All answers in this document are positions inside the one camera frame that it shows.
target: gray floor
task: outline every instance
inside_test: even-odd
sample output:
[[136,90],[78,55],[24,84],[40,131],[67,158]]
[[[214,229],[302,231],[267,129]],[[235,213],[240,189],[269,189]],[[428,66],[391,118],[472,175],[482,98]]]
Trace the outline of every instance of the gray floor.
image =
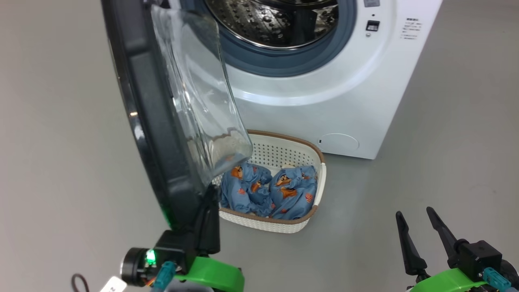
[[[132,246],[167,226],[135,149],[99,1],[0,1],[0,280],[5,291],[99,291]],[[519,266],[519,3],[446,0],[374,161],[327,156],[301,232],[222,222],[216,257],[246,291],[403,291],[394,213],[435,274],[425,212]],[[129,291],[143,291],[132,288]]]

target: cable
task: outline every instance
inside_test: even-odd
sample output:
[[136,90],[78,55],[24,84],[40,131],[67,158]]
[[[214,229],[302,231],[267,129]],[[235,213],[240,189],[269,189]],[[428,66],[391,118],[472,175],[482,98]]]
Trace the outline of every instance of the cable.
[[72,275],[72,278],[70,280],[71,281],[71,285],[72,285],[72,291],[73,292],[79,292],[79,289],[76,286],[76,278],[80,278],[81,281],[83,282],[83,285],[85,287],[85,292],[90,292],[90,290],[88,289],[87,280],[81,274],[74,274],[74,275]]
[[149,280],[149,281],[146,283],[145,286],[150,287],[151,285],[153,285],[153,283],[155,282],[155,279],[156,279],[156,278],[157,278],[157,277],[153,277],[153,279]]

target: green plastic part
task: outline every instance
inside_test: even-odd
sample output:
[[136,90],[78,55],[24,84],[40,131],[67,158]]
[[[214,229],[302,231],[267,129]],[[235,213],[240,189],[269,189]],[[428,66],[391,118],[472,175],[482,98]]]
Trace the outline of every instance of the green plastic part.
[[443,271],[425,279],[411,289],[411,292],[455,292],[468,291],[472,287],[487,284],[485,281],[472,282],[458,268]]
[[225,292],[243,292],[245,278],[241,271],[212,258],[197,257],[187,275],[175,275],[180,281],[188,280]]

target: white label tag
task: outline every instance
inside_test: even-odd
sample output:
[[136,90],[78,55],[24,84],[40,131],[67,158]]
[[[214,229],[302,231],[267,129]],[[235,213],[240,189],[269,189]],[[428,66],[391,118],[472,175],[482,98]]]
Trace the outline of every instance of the white label tag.
[[126,284],[125,281],[113,276],[99,292],[122,292],[126,289],[126,286],[128,286],[128,284]]
[[402,39],[417,39],[422,29],[423,23],[418,18],[406,18],[400,38]]
[[380,0],[364,0],[364,7],[378,7]]

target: green led light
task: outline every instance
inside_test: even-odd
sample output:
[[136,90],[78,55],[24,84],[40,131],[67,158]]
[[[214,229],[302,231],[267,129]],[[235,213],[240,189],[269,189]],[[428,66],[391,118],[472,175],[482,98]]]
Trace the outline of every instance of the green led light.
[[153,249],[150,249],[146,252],[146,261],[149,265],[157,263],[157,258],[155,257],[155,251]]

